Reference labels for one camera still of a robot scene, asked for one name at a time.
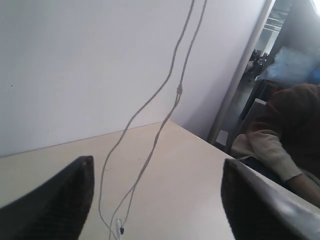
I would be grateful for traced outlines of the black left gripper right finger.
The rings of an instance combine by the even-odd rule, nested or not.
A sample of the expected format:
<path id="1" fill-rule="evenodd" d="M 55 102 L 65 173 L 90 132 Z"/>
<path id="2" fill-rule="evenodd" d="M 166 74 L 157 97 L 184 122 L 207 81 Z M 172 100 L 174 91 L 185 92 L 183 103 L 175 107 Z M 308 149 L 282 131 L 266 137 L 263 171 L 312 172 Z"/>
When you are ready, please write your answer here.
<path id="1" fill-rule="evenodd" d="M 236 159 L 226 159 L 221 201 L 236 240 L 318 240 L 320 210 Z"/>

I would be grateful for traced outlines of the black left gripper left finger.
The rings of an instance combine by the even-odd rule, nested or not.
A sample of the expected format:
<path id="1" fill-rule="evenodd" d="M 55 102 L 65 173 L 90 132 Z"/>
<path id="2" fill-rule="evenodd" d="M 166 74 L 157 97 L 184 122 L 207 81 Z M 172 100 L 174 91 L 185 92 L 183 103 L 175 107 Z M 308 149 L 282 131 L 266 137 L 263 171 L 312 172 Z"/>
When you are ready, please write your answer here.
<path id="1" fill-rule="evenodd" d="M 94 198 L 94 158 L 80 156 L 0 209 L 2 240 L 77 240 Z"/>

